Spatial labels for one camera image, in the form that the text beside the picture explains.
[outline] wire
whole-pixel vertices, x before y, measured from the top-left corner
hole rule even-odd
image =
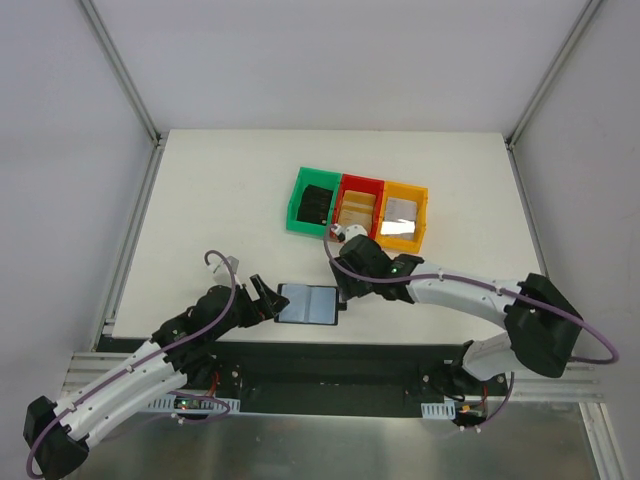
[[[220,323],[222,321],[222,319],[226,316],[226,314],[229,312],[229,310],[231,310],[231,307],[233,306],[233,302],[234,302],[235,297],[236,297],[236,278],[235,278],[236,276],[233,273],[233,268],[231,267],[231,264],[229,263],[227,258],[217,250],[209,250],[208,252],[205,253],[205,255],[204,255],[205,263],[208,262],[208,259],[209,259],[210,255],[216,255],[216,256],[220,257],[220,259],[222,260],[222,263],[224,263],[225,267],[227,268],[227,270],[229,272],[229,276],[231,277],[231,294],[229,295],[229,299],[227,300],[227,303],[225,304],[224,308],[222,309],[222,312],[220,312],[220,314],[211,323],[209,323],[208,325],[204,326],[203,328],[201,328],[197,332],[195,332],[195,333],[193,333],[191,335],[187,335],[186,337],[183,337],[180,340],[178,340],[176,342],[173,342],[173,343],[171,343],[171,344],[169,344],[169,345],[167,345],[167,346],[165,346],[165,347],[163,347],[163,348],[161,348],[161,349],[159,349],[159,350],[147,355],[146,357],[142,358],[141,360],[138,360],[137,362],[132,363],[131,364],[131,368],[135,369],[135,368],[139,367],[140,365],[148,362],[149,360],[157,357],[158,355],[161,355],[161,354],[163,354],[165,352],[168,352],[169,350],[171,350],[173,348],[176,348],[176,347],[178,347],[180,345],[184,345],[185,343],[190,342],[191,340],[199,337],[200,335],[203,335],[203,334],[207,333],[209,330],[211,330],[213,327],[215,327],[218,323]],[[93,397],[96,393],[102,391],[104,388],[108,387],[109,385],[114,383],[116,380],[122,378],[127,373],[129,373],[129,371],[125,370],[125,369],[122,369],[119,372],[116,372],[112,377],[107,378],[104,382],[98,384],[97,386],[92,388],[90,391],[88,391],[87,393],[82,395],[78,400],[73,402],[73,404],[71,405],[71,408],[73,408],[73,410],[75,410],[78,405],[82,405],[89,398]],[[72,410],[70,408],[65,408],[62,412],[60,412],[60,414],[56,418],[51,420],[51,422],[42,430],[42,432],[40,432],[40,435],[38,435],[38,438],[36,438],[35,442],[33,442],[33,446],[31,447],[31,450],[29,450],[29,455],[27,456],[26,470],[27,470],[27,475],[29,476],[29,478],[33,478],[34,480],[44,478],[44,475],[37,474],[37,473],[35,473],[33,471],[33,460],[34,460],[34,458],[36,456],[36,452],[40,448],[40,445],[42,444],[44,438],[55,427],[55,425],[58,422],[60,422],[61,420],[63,420],[71,412],[72,412]]]
[[[225,408],[225,411],[222,413],[219,413],[217,415],[213,415],[213,417],[211,415],[203,418],[202,420],[190,420],[188,418],[183,418],[182,422],[186,423],[188,425],[194,425],[196,423],[200,424],[200,423],[211,423],[213,421],[218,421],[218,420],[222,420],[223,418],[226,418],[229,413],[231,412],[231,407],[229,406],[228,403],[223,402],[222,400],[219,400],[217,398],[210,398],[207,396],[199,396],[199,395],[191,395],[188,393],[183,393],[183,392],[176,392],[176,391],[170,391],[168,392],[172,395],[175,395],[176,397],[185,397],[185,398],[194,398],[194,399],[201,399],[202,401],[206,401],[206,402],[213,402],[217,405],[221,405]],[[118,438],[127,436],[132,434],[133,432],[137,432],[138,430],[140,430],[143,427],[146,427],[147,425],[156,422],[157,420],[162,420],[162,419],[171,419],[172,414],[167,414],[167,413],[160,413],[158,415],[154,415],[153,417],[147,418],[144,422],[138,423],[137,425],[135,425],[134,427],[125,430],[124,432],[118,433],[116,435],[110,435],[106,438],[104,438],[102,440],[101,443],[105,443],[105,442],[112,442]]]
[[[215,372],[215,375],[212,378],[213,383],[211,384],[211,388],[204,394],[205,397],[213,397],[218,389],[218,382],[220,382],[220,374]]]
[[[466,397],[464,395],[456,395],[456,394],[448,394],[445,393],[444,390],[442,390],[440,387],[436,386],[435,383],[433,382],[429,382],[429,386],[436,391],[436,393],[439,393],[440,395],[447,397],[451,400],[453,400],[454,402],[461,402],[464,403],[466,401]]]
[[[487,387],[487,384],[485,383],[484,386],[482,387],[482,409],[486,412],[487,411],[487,398],[489,397],[489,387]]]
[[[485,426],[488,422],[493,421],[494,418],[504,409],[504,407],[509,403],[509,399],[511,398],[511,394],[513,393],[513,385],[516,382],[516,374],[511,372],[511,378],[509,379],[509,388],[507,389],[507,393],[502,400],[502,403],[495,409],[495,411],[487,417],[487,419],[482,422],[482,425]]]
[[[329,258],[329,262],[331,263],[332,266],[334,266],[335,268],[337,268],[339,271],[341,271],[342,273],[344,273],[345,275],[348,275],[352,278],[355,278],[357,280],[362,280],[364,282],[369,282],[369,283],[378,283],[378,284],[390,284],[390,283],[403,283],[403,282],[411,282],[413,280],[425,280],[425,279],[441,279],[442,280],[453,280],[456,282],[461,282],[461,283],[466,283],[468,285],[473,285],[476,287],[480,287],[483,288],[485,290],[489,290],[491,292],[495,292],[498,295],[506,295],[508,297],[514,298],[516,300],[520,300],[524,303],[527,303],[533,307],[542,309],[542,310],[546,310],[547,312],[553,313],[554,315],[557,315],[561,318],[564,318],[565,320],[568,320],[572,323],[575,323],[576,325],[578,325],[580,328],[584,329],[585,331],[587,331],[589,334],[591,334],[593,337],[595,337],[596,340],[598,340],[611,354],[611,358],[605,358],[605,359],[599,359],[599,358],[586,358],[586,357],[571,357],[570,360],[573,362],[581,362],[581,363],[590,363],[590,364],[596,364],[596,365],[610,365],[612,363],[616,363],[618,360],[620,360],[620,353],[618,352],[618,350],[616,349],[616,347],[613,345],[613,343],[611,343],[609,341],[609,339],[607,339],[602,333],[600,333],[600,331],[598,331],[595,327],[591,326],[590,324],[588,324],[587,322],[585,322],[584,320],[582,320],[581,318],[570,314],[569,312],[565,312],[564,310],[562,310],[561,308],[555,307],[553,305],[549,305],[548,303],[545,302],[541,302],[539,300],[536,300],[534,298],[530,298],[527,297],[525,295],[522,295],[520,293],[516,293],[513,292],[511,290],[508,290],[506,288],[501,288],[498,285],[493,285],[491,283],[486,283],[486,282],[482,282],[480,280],[476,280],[473,278],[468,278],[468,277],[464,277],[462,275],[451,275],[448,273],[422,273],[419,275],[408,275],[408,276],[404,276],[404,277],[393,277],[393,278],[374,278],[374,277],[368,277],[365,275],[360,275],[358,273],[352,272],[351,270],[343,267],[342,265],[340,265],[335,258],[333,258],[333,255],[331,254],[331,250],[329,250],[329,235],[331,232],[331,226],[329,226],[326,229],[326,232],[324,234],[324,238],[323,238],[323,243],[324,243],[324,251],[327,254],[327,257]]]

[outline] white tabletop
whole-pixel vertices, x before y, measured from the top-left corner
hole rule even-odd
[[[285,229],[300,166],[428,187],[421,255],[432,262],[492,278],[539,271],[499,134],[173,130],[113,335],[148,337],[194,304],[212,285],[202,260],[211,248],[240,260],[243,281],[259,273],[274,290],[335,285],[321,240]],[[450,344],[499,331],[453,310],[372,294],[350,301],[335,327],[265,322],[222,340]]]

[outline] orange bin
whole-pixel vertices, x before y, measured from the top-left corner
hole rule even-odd
[[[399,238],[391,235],[388,225],[385,225],[385,214],[389,199],[410,200],[416,203],[416,218],[414,224],[413,238]],[[429,199],[429,190],[424,187],[416,187],[414,185],[405,185],[403,183],[384,182],[384,193],[382,195],[382,208],[378,218],[378,227],[376,230],[376,242],[382,248],[398,250],[407,253],[419,253],[422,247],[422,239],[427,230],[427,202]]]

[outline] metal floor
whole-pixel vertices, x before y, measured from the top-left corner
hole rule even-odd
[[[114,433],[128,431],[137,414]],[[512,402],[479,435],[419,419],[237,415],[159,420],[99,445],[73,480],[599,478],[577,404]]]

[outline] white backdrop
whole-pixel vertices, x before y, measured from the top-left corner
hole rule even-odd
[[[150,155],[73,2],[0,2],[0,478],[85,351]]]
[[[97,0],[161,130],[509,133],[585,0]]]
[[[628,417],[640,393],[638,22],[637,0],[605,3],[516,150],[551,278],[621,351],[603,376],[629,478],[640,478]]]

